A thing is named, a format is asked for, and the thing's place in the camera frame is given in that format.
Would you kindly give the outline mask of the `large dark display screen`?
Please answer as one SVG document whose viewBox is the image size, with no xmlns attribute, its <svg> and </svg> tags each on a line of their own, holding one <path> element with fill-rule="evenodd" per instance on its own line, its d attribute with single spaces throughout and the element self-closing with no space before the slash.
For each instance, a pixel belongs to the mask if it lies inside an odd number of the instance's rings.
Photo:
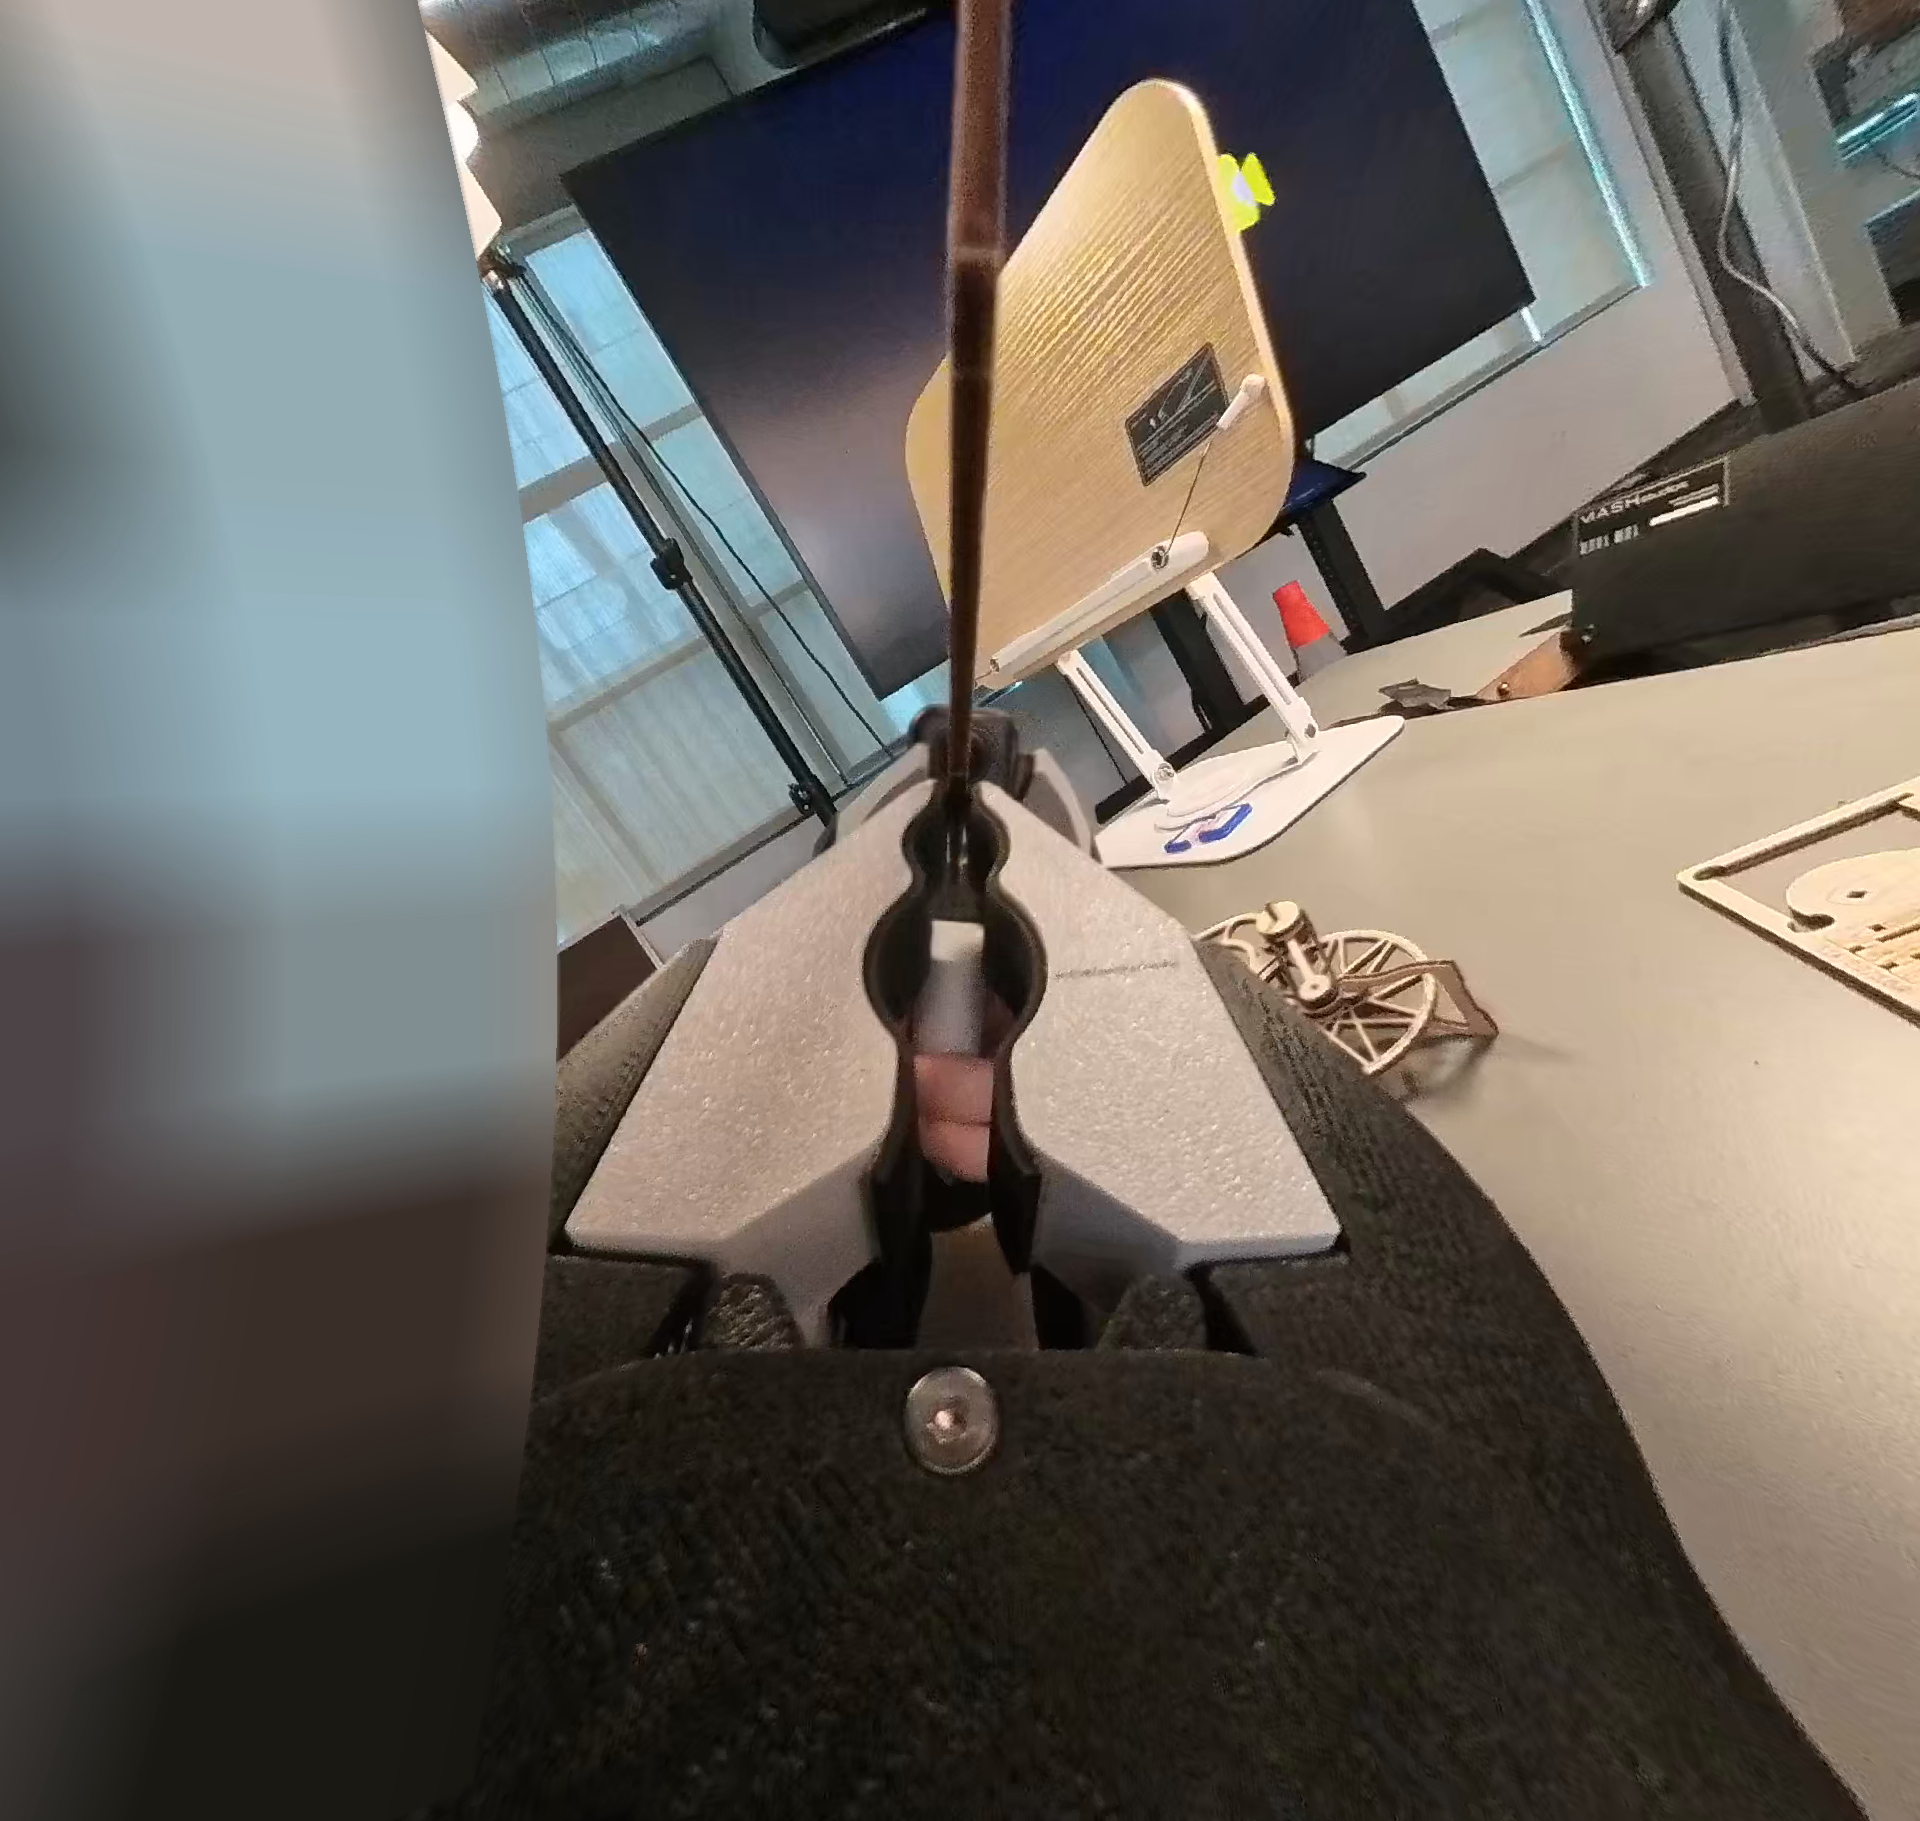
<svg viewBox="0 0 1920 1821">
<path fill-rule="evenodd" d="M 947 621 L 901 441 L 944 350 L 947 6 L 564 176 L 879 696 Z M 1008 223 L 1162 78 L 1274 193 L 1246 237 L 1307 438 L 1533 303 L 1413 0 L 1016 0 Z"/>
</svg>

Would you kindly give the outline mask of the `wooden wheel model assembly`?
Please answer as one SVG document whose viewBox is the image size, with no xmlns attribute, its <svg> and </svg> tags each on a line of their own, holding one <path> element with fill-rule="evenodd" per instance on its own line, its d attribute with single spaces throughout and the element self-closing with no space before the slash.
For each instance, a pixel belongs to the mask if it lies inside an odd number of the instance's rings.
<svg viewBox="0 0 1920 1821">
<path fill-rule="evenodd" d="M 1453 1086 L 1500 1024 L 1453 961 L 1377 927 L 1321 927 L 1272 900 L 1191 930 L 1340 1051 L 1377 1089 L 1413 1100 Z"/>
</svg>

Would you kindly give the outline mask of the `small cut-out wooden parts sheet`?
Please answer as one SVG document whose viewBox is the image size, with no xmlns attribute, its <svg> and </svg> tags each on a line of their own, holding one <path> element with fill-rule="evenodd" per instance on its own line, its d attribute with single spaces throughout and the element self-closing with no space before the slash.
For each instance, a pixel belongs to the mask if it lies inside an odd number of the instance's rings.
<svg viewBox="0 0 1920 1821">
<path fill-rule="evenodd" d="M 972 693 L 990 488 L 1012 0 L 956 0 L 947 152 L 947 753 L 942 813 L 972 797 Z"/>
</svg>

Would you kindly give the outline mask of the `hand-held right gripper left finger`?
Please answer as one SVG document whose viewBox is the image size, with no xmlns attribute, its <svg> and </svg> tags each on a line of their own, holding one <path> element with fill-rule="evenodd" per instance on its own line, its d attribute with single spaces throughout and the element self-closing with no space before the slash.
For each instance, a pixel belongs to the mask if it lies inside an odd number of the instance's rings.
<svg viewBox="0 0 1920 1821">
<path fill-rule="evenodd" d="M 947 872 L 937 786 L 895 786 L 698 965 L 566 1217 L 587 1259 L 765 1279 L 803 1339 L 901 1350 L 930 1285 L 915 1056 Z"/>
</svg>

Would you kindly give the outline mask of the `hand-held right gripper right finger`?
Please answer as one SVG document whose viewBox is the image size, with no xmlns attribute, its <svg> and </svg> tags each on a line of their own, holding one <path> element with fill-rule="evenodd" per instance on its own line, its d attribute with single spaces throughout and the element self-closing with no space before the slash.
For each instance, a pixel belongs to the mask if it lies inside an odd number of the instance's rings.
<svg viewBox="0 0 1920 1821">
<path fill-rule="evenodd" d="M 1342 1232 L 1277 1094 L 1281 1056 L 1179 922 L 1103 870 L 1032 780 L 984 780 L 960 848 L 960 1132 L 968 1239 L 1012 1325 L 1093 1344 L 1126 1294 L 1336 1259 Z"/>
</svg>

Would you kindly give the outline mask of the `small red cone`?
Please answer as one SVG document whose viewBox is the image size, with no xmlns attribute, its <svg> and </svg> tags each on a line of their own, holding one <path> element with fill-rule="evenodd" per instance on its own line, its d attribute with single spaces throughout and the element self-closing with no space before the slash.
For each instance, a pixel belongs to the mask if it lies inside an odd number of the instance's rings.
<svg viewBox="0 0 1920 1821">
<path fill-rule="evenodd" d="M 1323 669 L 1345 659 L 1345 648 L 1329 626 L 1307 588 L 1289 582 L 1274 589 L 1272 605 L 1280 614 L 1285 645 L 1293 660 L 1293 682 L 1305 684 Z"/>
</svg>

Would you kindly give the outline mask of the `small brown wooden piece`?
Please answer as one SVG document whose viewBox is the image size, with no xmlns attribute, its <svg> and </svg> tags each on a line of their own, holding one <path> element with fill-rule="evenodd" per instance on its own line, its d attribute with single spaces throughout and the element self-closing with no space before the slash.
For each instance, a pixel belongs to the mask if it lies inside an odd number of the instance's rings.
<svg viewBox="0 0 1920 1821">
<path fill-rule="evenodd" d="M 1576 688 L 1586 677 L 1588 643 L 1563 628 L 1542 635 L 1516 663 L 1498 673 L 1481 693 L 1486 706 L 1539 702 Z"/>
</svg>

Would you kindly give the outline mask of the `person's left hand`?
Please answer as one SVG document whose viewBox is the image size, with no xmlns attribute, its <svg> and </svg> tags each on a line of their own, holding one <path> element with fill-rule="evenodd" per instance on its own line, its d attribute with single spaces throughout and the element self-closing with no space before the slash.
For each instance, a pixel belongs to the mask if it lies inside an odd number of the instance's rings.
<svg viewBox="0 0 1920 1821">
<path fill-rule="evenodd" d="M 921 1155 L 960 1186 L 984 1186 L 990 1174 L 992 1075 L 995 1068 L 984 1056 L 915 1056 L 915 1119 Z"/>
</svg>

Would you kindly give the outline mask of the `black equipment case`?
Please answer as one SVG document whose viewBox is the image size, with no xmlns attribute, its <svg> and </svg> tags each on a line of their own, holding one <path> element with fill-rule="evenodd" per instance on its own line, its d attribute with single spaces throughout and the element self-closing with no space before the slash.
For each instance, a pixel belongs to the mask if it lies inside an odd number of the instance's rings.
<svg viewBox="0 0 1920 1821">
<path fill-rule="evenodd" d="M 1571 592 L 1583 676 L 1914 600 L 1917 382 L 1588 504 Z"/>
</svg>

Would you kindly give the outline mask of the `black tripod stand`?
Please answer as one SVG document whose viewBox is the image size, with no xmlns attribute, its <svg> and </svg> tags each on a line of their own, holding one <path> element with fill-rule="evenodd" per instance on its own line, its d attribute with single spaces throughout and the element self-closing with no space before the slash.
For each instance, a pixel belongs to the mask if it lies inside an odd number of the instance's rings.
<svg viewBox="0 0 1920 1821">
<path fill-rule="evenodd" d="M 749 673 L 749 665 L 733 643 L 733 636 L 726 635 L 721 621 L 707 605 L 707 597 L 696 586 L 696 578 L 690 573 L 678 543 L 669 538 L 669 533 L 653 519 L 641 494 L 628 481 L 626 471 L 614 460 L 614 450 L 599 436 L 599 430 L 587 405 L 567 382 L 552 350 L 539 338 L 539 331 L 533 327 L 524 303 L 518 297 L 518 274 L 513 267 L 497 250 L 490 246 L 478 255 L 476 269 L 485 289 L 492 298 L 497 313 L 504 317 L 504 321 L 507 321 L 510 333 L 520 344 L 528 364 L 537 371 L 558 412 L 564 412 L 564 418 L 581 438 L 588 462 L 599 467 L 607 486 L 612 492 L 616 504 L 637 530 L 637 536 L 644 543 L 655 582 L 676 599 L 682 608 L 685 608 L 707 649 L 725 669 L 728 684 L 740 695 L 742 703 L 748 706 L 757 729 L 765 735 L 771 751 L 780 756 L 780 765 L 787 769 L 788 794 L 797 813 L 809 814 L 820 823 L 824 833 L 833 833 L 836 809 L 828 792 L 824 788 L 824 782 L 811 772 L 809 764 L 803 756 L 803 751 L 787 731 L 780 714 Z"/>
</svg>

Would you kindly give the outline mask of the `wooden board book stand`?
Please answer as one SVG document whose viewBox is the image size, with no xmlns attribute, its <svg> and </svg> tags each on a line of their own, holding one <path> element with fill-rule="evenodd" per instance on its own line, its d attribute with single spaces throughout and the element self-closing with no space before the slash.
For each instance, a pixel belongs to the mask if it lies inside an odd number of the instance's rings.
<svg viewBox="0 0 1920 1821">
<path fill-rule="evenodd" d="M 1146 80 L 1118 94 L 1004 260 L 996 298 L 990 488 L 975 688 L 1057 672 L 1146 780 L 1094 856 L 1116 872 L 1263 848 L 1381 753 L 1383 719 L 1321 726 L 1220 571 L 1284 511 L 1299 441 L 1243 237 L 1224 215 L 1200 100 Z M 947 599 L 947 358 L 917 398 L 903 462 Z M 1085 660 L 1085 645 L 1185 593 L 1259 688 L 1280 735 L 1176 769 Z M 1171 828 L 1251 802 L 1185 859 Z"/>
</svg>

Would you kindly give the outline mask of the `large wooden parts sheet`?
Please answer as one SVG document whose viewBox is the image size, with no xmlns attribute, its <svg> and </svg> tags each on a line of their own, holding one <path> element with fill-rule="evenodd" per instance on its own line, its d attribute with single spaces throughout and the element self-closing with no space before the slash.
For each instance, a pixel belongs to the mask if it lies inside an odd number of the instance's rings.
<svg viewBox="0 0 1920 1821">
<path fill-rule="evenodd" d="M 1906 779 L 1679 870 L 1673 886 L 1800 962 L 1915 1021 L 1915 844 L 1814 859 L 1818 848 L 1845 835 L 1915 823 L 1917 780 Z"/>
</svg>

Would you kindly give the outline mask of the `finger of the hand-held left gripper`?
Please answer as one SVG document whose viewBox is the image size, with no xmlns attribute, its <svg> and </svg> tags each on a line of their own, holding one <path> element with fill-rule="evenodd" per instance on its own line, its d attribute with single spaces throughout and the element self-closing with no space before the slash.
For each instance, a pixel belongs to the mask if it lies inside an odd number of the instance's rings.
<svg viewBox="0 0 1920 1821">
<path fill-rule="evenodd" d="M 1105 878 L 1094 828 L 1048 751 L 1020 754 L 1020 880 Z"/>
</svg>

